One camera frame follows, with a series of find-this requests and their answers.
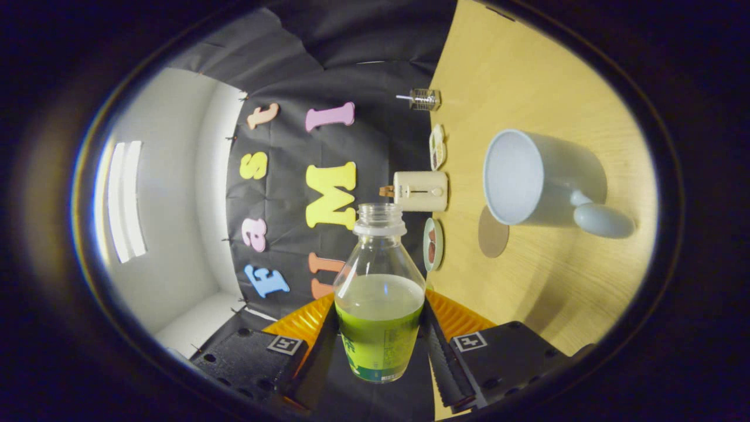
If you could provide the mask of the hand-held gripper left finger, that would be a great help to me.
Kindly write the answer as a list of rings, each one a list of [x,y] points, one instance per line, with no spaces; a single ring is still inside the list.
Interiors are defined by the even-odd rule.
[[[334,297],[328,294],[264,329],[232,318],[190,362],[246,400],[313,411],[326,387],[337,335]]]

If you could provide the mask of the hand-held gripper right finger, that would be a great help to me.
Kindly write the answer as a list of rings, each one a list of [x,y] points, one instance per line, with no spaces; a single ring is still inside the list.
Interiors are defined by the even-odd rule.
[[[425,293],[423,328],[440,399],[454,414],[503,403],[593,348],[566,355],[520,321],[495,324],[433,290]]]

